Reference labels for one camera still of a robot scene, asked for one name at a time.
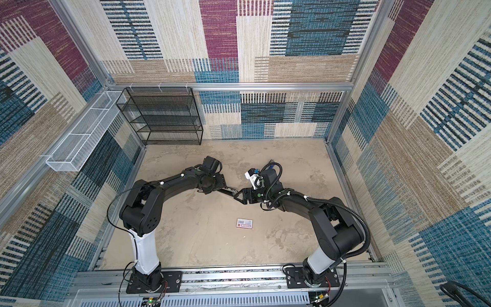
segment black mounting plate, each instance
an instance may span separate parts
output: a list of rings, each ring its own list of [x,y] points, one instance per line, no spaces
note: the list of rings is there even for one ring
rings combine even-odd
[[[181,288],[181,277],[183,275],[183,272],[181,271],[162,271],[162,276],[164,277],[164,280],[167,281],[167,293],[175,293],[179,292],[179,289]],[[145,291],[145,285],[134,276],[133,273],[131,273],[130,276],[130,282],[128,283],[128,287],[126,288],[126,293],[127,294],[140,294],[140,293],[147,293]],[[160,288],[157,290],[155,293],[160,294],[163,288]]]
[[[285,268],[286,272],[286,284],[288,289],[298,289],[298,288],[308,288],[309,286],[305,283],[305,278],[303,278],[302,267],[289,267]],[[334,272],[330,270],[327,271],[326,278],[329,280],[331,287],[339,287],[339,278],[337,277],[337,271]],[[324,279],[320,287],[329,288],[329,284]]]

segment beige floor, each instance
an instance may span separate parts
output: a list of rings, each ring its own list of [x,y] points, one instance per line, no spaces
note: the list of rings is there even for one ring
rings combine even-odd
[[[322,140],[203,141],[201,146],[148,147],[137,179],[156,180],[203,162],[210,155],[223,164],[227,185],[250,187],[244,173],[270,159],[283,166],[281,182],[306,195],[337,196],[339,182]],[[237,218],[253,220],[253,229],[236,228]],[[317,248],[312,224],[296,214],[259,204],[242,205],[231,197],[186,191],[164,203],[156,230],[163,267],[302,262]],[[368,254],[356,259],[368,259]],[[101,269],[121,269],[133,260],[129,235],[115,230]]]

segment wire shelf tier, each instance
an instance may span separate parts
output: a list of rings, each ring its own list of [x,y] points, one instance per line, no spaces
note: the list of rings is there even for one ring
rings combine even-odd
[[[80,171],[94,148],[119,113],[121,91],[106,91],[90,107],[46,160],[54,171]]]
[[[145,145],[200,145],[203,125],[192,89],[132,87],[116,105]]]

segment striped fabric wall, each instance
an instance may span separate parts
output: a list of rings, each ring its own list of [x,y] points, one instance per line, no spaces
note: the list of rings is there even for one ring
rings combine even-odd
[[[67,0],[116,83],[345,82],[378,0]]]
[[[0,0],[0,198],[100,89],[47,0]],[[0,231],[1,306],[61,306],[139,151],[117,117],[80,172],[48,171]]]
[[[0,0],[0,198],[101,89],[47,0]]]
[[[50,170],[0,233],[2,306],[61,306],[87,270],[140,153],[118,115],[80,172]]]
[[[488,0],[396,0],[332,143],[407,306],[491,300],[490,27]]]
[[[194,92],[203,139],[324,138],[343,92]]]

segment label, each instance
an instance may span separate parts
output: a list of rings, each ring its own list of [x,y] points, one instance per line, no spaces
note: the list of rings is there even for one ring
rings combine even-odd
[[[252,220],[237,219],[237,227],[252,229]]]

